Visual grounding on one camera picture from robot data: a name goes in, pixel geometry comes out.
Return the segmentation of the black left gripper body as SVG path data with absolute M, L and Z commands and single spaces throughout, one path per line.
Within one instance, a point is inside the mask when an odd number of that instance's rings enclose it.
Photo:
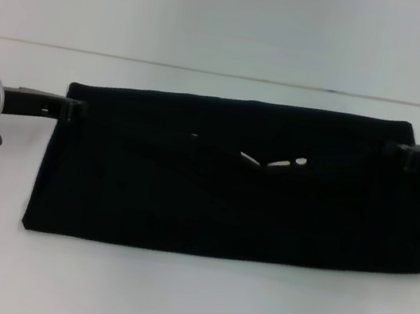
M 5 87 L 2 113 L 60 119 L 66 98 L 23 87 Z

